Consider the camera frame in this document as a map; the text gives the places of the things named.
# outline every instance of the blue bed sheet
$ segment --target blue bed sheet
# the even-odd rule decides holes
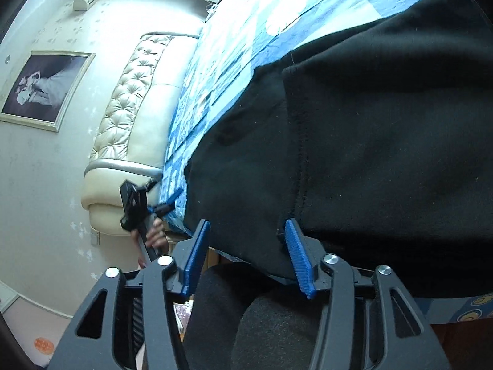
[[[401,12],[418,0],[224,0],[205,25],[169,130],[160,201],[184,193],[168,216],[183,225],[183,170],[205,132],[233,106],[253,70],[311,40]]]

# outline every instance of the black cloth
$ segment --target black cloth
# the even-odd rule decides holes
[[[200,278],[183,348],[191,370],[308,368],[322,302],[245,263]]]
[[[294,278],[282,233],[411,293],[493,290],[493,36],[470,0],[421,0],[256,68],[185,169],[185,224]]]

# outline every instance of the picture frame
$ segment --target picture frame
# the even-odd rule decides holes
[[[77,86],[95,53],[31,51],[7,96],[0,121],[58,132]]]

